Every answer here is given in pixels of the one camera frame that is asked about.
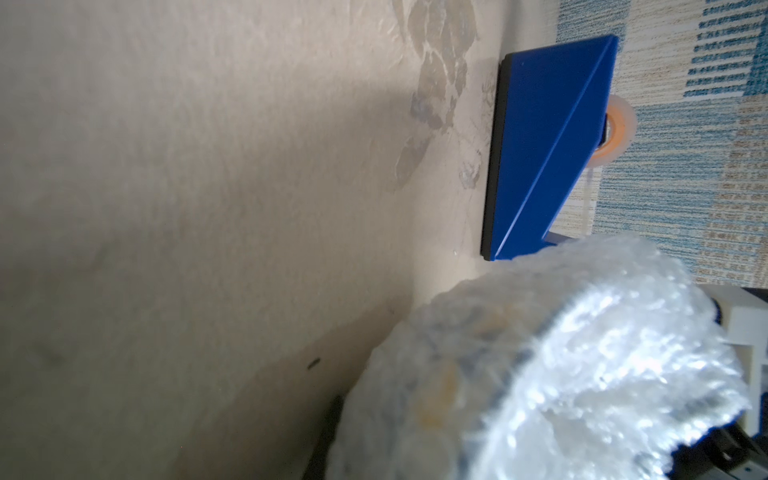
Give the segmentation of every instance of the plastic wrap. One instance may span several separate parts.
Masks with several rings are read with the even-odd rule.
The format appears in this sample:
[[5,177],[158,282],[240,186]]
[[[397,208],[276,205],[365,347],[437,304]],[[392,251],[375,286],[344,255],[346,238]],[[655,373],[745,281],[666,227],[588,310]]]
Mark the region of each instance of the plastic wrap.
[[349,393],[330,480],[663,478],[747,407],[715,307],[636,237],[519,257],[416,310]]

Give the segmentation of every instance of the patterned rug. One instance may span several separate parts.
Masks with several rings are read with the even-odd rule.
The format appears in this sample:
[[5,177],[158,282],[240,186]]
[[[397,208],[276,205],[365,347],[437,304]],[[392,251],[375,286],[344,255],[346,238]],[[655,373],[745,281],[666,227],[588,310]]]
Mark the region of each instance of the patterned rug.
[[768,287],[766,12],[768,0],[561,0],[558,42],[621,40],[613,92],[638,129],[581,179],[558,230],[637,232],[701,283]]

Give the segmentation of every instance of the textured wall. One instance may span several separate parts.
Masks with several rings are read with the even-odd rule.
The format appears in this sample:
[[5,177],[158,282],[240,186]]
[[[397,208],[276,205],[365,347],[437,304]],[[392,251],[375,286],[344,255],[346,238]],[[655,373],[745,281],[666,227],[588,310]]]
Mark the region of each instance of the textured wall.
[[3,478],[265,478],[301,452],[412,303],[478,271],[505,18],[3,2]]

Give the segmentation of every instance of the orange tape roll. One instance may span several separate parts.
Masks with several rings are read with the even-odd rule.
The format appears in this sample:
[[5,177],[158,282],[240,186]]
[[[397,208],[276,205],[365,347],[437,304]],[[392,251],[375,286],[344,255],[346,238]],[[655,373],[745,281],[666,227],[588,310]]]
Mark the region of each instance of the orange tape roll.
[[637,133],[637,115],[621,97],[608,98],[607,135],[605,142],[592,154],[587,168],[601,167],[619,158],[629,148]]

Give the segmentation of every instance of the blue triangular piece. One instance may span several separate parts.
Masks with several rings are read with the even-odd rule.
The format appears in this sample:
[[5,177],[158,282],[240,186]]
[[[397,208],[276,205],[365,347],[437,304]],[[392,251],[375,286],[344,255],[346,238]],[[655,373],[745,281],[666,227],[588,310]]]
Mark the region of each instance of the blue triangular piece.
[[502,62],[497,95],[504,98],[497,99],[486,194],[486,259],[547,245],[544,236],[600,141],[617,46],[609,35],[510,54]]

